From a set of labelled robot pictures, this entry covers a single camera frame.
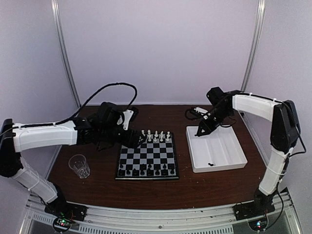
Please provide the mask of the white plastic tray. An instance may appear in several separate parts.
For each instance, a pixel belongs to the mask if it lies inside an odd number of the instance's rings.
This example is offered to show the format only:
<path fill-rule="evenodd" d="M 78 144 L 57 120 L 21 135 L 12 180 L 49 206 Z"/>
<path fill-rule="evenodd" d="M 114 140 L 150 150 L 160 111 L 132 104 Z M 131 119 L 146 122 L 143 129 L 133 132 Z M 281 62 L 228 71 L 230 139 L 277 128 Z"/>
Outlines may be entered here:
<path fill-rule="evenodd" d="M 219 127 L 206 136 L 195 136 L 197 126 L 186 127 L 186 137 L 194 173 L 244 168 L 248 163 L 232 127 Z"/>

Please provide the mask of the black white chessboard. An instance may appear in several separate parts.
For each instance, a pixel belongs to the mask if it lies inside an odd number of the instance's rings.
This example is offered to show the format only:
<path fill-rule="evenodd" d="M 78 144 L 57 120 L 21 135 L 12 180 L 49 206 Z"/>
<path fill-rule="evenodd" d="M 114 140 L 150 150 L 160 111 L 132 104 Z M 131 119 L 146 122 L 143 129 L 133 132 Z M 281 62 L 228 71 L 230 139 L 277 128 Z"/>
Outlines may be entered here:
<path fill-rule="evenodd" d="M 163 137 L 160 134 L 151 134 L 151 139 L 146 138 L 145 142 L 142 143 L 135 149 L 121 146 L 119 151 L 119 157 L 117 160 L 116 169 L 116 180 L 171 180 L 179 179 L 179 169 L 177 163 L 177 154 L 175 146 L 174 134 L 167 132 Z M 140 164 L 144 164 L 144 175 L 140 175 Z M 155 164 L 160 165 L 160 175 L 155 175 L 156 169 Z M 171 175 L 168 169 L 168 164 L 174 164 L 175 174 Z M 133 176 L 133 169 L 137 170 L 137 176 Z M 126 170 L 130 170 L 130 175 L 126 175 Z M 152 175 L 148 176 L 147 171 L 151 170 Z M 168 175 L 164 175 L 164 170 L 168 171 Z"/>

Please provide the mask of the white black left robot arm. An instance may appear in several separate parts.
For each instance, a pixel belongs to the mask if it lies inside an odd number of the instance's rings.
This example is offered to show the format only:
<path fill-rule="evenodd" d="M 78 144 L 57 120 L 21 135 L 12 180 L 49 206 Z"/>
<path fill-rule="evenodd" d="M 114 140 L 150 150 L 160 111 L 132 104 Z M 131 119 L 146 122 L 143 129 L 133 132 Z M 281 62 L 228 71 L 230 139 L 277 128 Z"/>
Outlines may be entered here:
<path fill-rule="evenodd" d="M 60 122 L 39 124 L 14 124 L 12 119 L 6 119 L 0 132 L 0 175 L 16 180 L 36 193 L 49 210 L 66 216 L 71 209 L 60 187 L 30 167 L 21 152 L 55 145 L 92 143 L 99 146 L 102 142 L 135 149 L 146 139 L 141 131 L 129 128 L 137 114 L 135 107 L 120 110 L 117 105 L 104 102 L 89 117 L 73 116 Z"/>

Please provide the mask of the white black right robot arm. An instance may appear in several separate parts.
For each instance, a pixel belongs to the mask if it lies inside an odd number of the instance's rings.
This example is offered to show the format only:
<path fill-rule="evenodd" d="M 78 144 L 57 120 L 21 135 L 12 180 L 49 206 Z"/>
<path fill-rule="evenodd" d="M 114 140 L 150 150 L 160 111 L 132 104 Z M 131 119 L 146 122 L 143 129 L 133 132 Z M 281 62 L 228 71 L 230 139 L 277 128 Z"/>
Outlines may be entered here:
<path fill-rule="evenodd" d="M 197 106 L 185 112 L 191 113 L 193 119 L 200 120 L 196 137 L 210 135 L 234 112 L 267 121 L 262 134 L 260 125 L 249 121 L 249 132 L 258 141 L 256 146 L 262 150 L 262 158 L 266 160 L 266 171 L 250 204 L 252 214 L 260 215 L 268 209 L 278 193 L 278 186 L 288 170 L 290 159 L 307 152 L 296 104 L 291 99 L 279 100 L 240 90 L 224 92 L 220 87 L 211 88 L 206 98 L 211 104 L 210 109 Z"/>

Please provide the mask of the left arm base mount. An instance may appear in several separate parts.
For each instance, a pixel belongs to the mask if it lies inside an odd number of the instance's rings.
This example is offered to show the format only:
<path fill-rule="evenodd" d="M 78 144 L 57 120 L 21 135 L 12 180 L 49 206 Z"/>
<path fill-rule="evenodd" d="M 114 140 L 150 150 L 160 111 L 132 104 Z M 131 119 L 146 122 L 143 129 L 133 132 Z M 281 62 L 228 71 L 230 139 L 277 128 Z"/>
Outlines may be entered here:
<path fill-rule="evenodd" d="M 84 205 L 68 203 L 64 211 L 57 211 L 51 206 L 45 205 L 44 211 L 56 217 L 52 221 L 53 229 L 58 233 L 64 233 L 73 227 L 77 227 L 78 221 L 84 221 L 87 207 Z"/>

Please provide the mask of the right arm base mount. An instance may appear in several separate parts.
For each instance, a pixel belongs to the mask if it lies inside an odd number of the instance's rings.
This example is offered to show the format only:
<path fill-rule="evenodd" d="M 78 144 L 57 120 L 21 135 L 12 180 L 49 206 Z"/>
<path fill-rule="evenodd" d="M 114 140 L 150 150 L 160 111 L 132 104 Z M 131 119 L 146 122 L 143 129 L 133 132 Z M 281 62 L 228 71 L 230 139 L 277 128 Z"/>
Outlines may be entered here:
<path fill-rule="evenodd" d="M 233 206 L 233 212 L 237 221 L 248 222 L 252 231 L 265 231 L 269 226 L 268 214 L 275 211 L 274 205 L 269 205 L 265 209 L 258 209 L 254 202 L 237 203 Z"/>

